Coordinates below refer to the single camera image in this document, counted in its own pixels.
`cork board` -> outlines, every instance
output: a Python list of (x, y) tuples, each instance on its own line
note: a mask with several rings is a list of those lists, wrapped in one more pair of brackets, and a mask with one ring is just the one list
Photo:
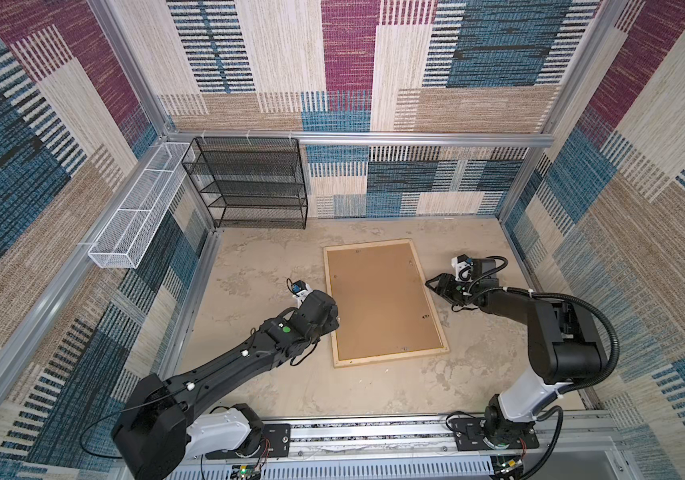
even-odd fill
[(449, 351), (411, 240), (327, 246), (324, 265), (340, 315), (335, 367)]

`black wire shelf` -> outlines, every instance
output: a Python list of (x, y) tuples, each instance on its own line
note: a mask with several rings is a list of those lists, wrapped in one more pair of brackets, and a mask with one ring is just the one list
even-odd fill
[(304, 229), (308, 194), (299, 143), (288, 138), (195, 138), (183, 167), (221, 226)]

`white wire basket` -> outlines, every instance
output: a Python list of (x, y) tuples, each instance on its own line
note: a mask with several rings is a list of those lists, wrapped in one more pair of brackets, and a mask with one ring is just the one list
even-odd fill
[(167, 142), (156, 150), (89, 248), (99, 268), (137, 268), (185, 178), (183, 159), (194, 157), (186, 143)]

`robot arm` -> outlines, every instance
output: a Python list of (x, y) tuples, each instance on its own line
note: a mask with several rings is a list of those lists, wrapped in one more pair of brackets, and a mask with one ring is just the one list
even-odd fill
[[(496, 260), (503, 265), (497, 266)], [(483, 423), (487, 446), (506, 448), (530, 430), (537, 415), (560, 394), (596, 385), (616, 366), (616, 332), (589, 303), (558, 293), (500, 287), (496, 273), (507, 264), (503, 257), (461, 255), (451, 264), (454, 275), (441, 274), (425, 285), (450, 302), (452, 311), (481, 310), (527, 326), (529, 367), (509, 389), (491, 398)], [(608, 359), (592, 314), (609, 334)]]
[(337, 305), (312, 290), (231, 351), (194, 370), (137, 383), (112, 437), (136, 480), (160, 480), (180, 461), (216, 450), (243, 456), (260, 444), (262, 422), (245, 404), (212, 415), (208, 408), (242, 383), (315, 346), (339, 327)]

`patterned fabric wall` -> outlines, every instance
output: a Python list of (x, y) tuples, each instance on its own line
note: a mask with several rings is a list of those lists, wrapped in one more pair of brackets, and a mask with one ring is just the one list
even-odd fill
[(0, 2), (0, 349), (153, 139), (85, 0)]
[[(178, 129), (505, 133), (540, 131), (598, 5), (114, 2)], [(309, 216), (494, 214), (521, 160), (501, 151), (308, 147)]]
[(527, 150), (308, 145), (308, 215), (494, 215)]
[[(0, 408), (0, 478), (106, 478), (111, 460), (78, 444), (157, 372), (206, 240), (196, 192), (181, 187), (136, 270), (93, 266)], [(88, 447), (117, 455), (108, 420)]]
[(596, 387), (647, 478), (685, 478), (685, 1), (632, 0), (505, 224), (546, 291), (606, 312)]

